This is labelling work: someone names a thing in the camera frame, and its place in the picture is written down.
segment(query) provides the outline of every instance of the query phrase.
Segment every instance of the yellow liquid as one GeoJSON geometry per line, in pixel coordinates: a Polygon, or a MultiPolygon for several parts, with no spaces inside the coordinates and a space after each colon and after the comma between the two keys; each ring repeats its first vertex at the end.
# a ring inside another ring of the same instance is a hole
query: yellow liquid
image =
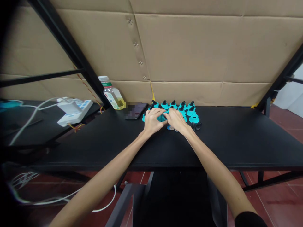
{"type": "Polygon", "coordinates": [[[125,106],[125,102],[124,102],[124,99],[122,98],[118,98],[118,99],[115,99],[118,107],[119,107],[119,110],[121,109],[124,109],[126,106],[125,106]]]}

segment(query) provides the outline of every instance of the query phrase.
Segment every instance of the black table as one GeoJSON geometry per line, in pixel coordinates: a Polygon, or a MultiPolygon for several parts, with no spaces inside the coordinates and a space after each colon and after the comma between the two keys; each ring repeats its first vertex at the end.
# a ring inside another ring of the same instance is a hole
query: black table
{"type": "MultiPolygon", "coordinates": [[[[24,101],[24,105],[38,106],[42,102],[43,101],[24,101]]],[[[48,102],[42,107],[47,107],[56,103],[57,102],[48,102]]],[[[99,105],[94,103],[83,119],[90,117],[99,110],[99,105]]],[[[24,125],[31,117],[33,111],[33,107],[9,108],[6,111],[0,113],[0,119],[2,122],[1,125],[12,125],[16,122],[20,125],[24,125]]],[[[57,121],[60,120],[64,114],[65,112],[58,107],[51,107],[38,111],[33,122],[35,119],[41,119],[42,121],[39,121],[33,125],[29,125],[27,128],[25,128],[14,145],[44,144],[59,138],[72,129],[70,126],[62,127],[57,124],[57,121]]],[[[17,132],[3,137],[2,139],[4,141],[4,144],[8,145],[16,133],[17,132]]]]}
{"type": "MultiPolygon", "coordinates": [[[[196,134],[228,169],[291,171],[259,182],[253,189],[303,175],[303,144],[259,111],[251,108],[196,107],[196,112],[202,122],[196,134]]],[[[123,112],[109,109],[31,168],[61,174],[98,171],[128,146],[143,128],[141,119],[125,120],[123,112]]],[[[143,145],[128,170],[167,169],[196,170],[202,169],[202,165],[184,136],[164,127],[143,145]]]]}

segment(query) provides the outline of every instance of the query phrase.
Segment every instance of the red tile floor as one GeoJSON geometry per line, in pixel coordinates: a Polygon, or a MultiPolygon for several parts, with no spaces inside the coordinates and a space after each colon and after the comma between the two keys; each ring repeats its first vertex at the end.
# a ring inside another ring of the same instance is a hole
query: red tile floor
{"type": "MultiPolygon", "coordinates": [[[[282,110],[275,105],[271,106],[270,118],[303,143],[302,118],[288,110],[282,110]]],[[[97,172],[81,173],[93,177],[97,172]]],[[[285,172],[265,172],[264,179],[275,177],[283,173],[285,172]]],[[[244,183],[239,172],[232,172],[232,174],[238,180],[240,185],[244,187],[244,183]]],[[[257,172],[244,172],[244,174],[250,184],[257,182],[257,172]]],[[[128,172],[124,181],[127,181],[128,183],[146,184],[149,176],[150,172],[128,172]]],[[[52,194],[57,193],[58,195],[60,195],[60,193],[70,194],[82,186],[82,183],[40,175],[20,189],[19,194],[24,199],[38,201],[47,198],[47,192],[51,191],[52,194]]],[[[246,195],[268,226],[295,227],[303,225],[303,178],[247,192],[246,195]]],[[[119,199],[119,196],[120,195],[117,193],[114,202],[107,209],[98,213],[89,214],[83,221],[82,226],[105,226],[116,202],[119,199]]],[[[111,201],[112,197],[113,192],[111,191],[100,202],[98,208],[102,208],[107,205],[111,201]]],[[[29,213],[28,221],[33,226],[48,226],[63,206],[64,205],[52,205],[27,208],[29,213]]],[[[132,226],[133,220],[131,214],[132,204],[129,205],[121,226],[132,226]]],[[[229,226],[234,226],[230,210],[228,211],[228,222],[229,226]]]]}

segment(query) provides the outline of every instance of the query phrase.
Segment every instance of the black sleeve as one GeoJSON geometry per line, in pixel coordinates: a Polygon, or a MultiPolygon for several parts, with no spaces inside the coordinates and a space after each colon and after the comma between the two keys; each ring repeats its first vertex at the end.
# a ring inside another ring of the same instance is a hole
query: black sleeve
{"type": "Polygon", "coordinates": [[[243,212],[235,219],[235,227],[267,227],[263,219],[253,212],[243,212]]]}

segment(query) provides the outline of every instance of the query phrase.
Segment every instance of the hand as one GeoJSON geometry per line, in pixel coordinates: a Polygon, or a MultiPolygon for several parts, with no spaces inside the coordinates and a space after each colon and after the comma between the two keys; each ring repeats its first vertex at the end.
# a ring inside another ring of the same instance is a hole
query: hand
{"type": "Polygon", "coordinates": [[[167,121],[160,122],[157,120],[157,117],[159,117],[165,111],[165,109],[160,108],[147,110],[145,113],[145,125],[143,132],[151,136],[155,132],[159,131],[164,125],[166,125],[167,121]]]}
{"type": "Polygon", "coordinates": [[[169,114],[165,113],[164,116],[167,118],[168,123],[182,135],[192,130],[192,128],[185,122],[180,111],[170,108],[169,114]]]}

